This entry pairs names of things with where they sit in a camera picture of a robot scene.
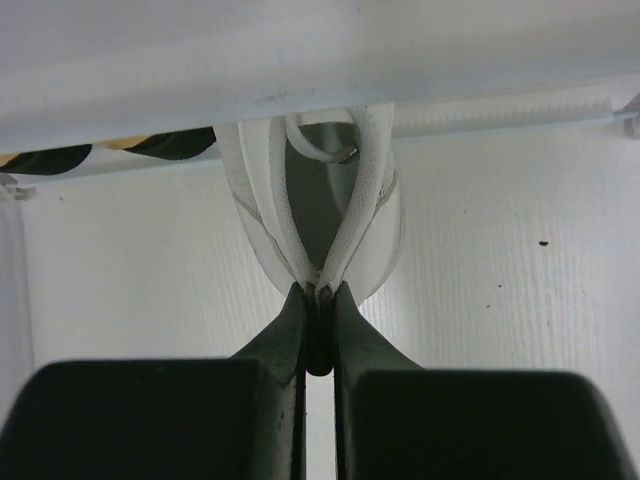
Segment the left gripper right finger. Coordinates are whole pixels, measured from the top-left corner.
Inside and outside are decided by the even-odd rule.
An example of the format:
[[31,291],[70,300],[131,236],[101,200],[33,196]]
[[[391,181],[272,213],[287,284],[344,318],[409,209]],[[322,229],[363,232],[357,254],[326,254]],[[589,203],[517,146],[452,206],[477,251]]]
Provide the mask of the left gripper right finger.
[[587,378],[428,370],[396,349],[342,286],[334,310],[341,479],[626,479],[630,454]]

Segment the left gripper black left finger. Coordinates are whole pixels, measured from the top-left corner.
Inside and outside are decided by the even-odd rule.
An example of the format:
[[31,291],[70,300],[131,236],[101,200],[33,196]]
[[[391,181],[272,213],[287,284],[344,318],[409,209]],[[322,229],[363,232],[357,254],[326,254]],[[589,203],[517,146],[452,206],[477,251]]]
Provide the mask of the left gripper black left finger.
[[64,361],[1,432],[5,479],[302,479],[306,299],[227,359]]

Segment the white sneaker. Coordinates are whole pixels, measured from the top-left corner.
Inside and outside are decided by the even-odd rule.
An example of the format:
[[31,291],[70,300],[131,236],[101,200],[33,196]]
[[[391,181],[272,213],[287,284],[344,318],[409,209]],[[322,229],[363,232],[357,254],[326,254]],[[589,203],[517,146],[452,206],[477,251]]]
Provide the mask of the white sneaker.
[[404,207],[391,103],[214,126],[241,222],[270,282],[356,304],[394,270]]

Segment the gold pointed shoe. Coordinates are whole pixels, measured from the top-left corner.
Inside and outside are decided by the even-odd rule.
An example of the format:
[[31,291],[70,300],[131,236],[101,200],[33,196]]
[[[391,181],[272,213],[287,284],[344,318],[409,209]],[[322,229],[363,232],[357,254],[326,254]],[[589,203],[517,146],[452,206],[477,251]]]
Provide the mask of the gold pointed shoe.
[[120,150],[161,160],[182,161],[200,155],[215,142],[214,129],[204,127],[109,140],[98,144],[5,154],[1,156],[1,172],[32,176],[63,174],[84,162],[95,147]]

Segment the white plastic shoe cabinet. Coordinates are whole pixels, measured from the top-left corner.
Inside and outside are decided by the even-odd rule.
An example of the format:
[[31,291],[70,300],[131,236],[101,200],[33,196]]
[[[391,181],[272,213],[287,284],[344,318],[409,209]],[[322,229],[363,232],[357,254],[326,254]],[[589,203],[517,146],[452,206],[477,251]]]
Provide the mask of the white plastic shoe cabinet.
[[392,102],[397,138],[629,119],[635,1],[5,1],[1,151]]

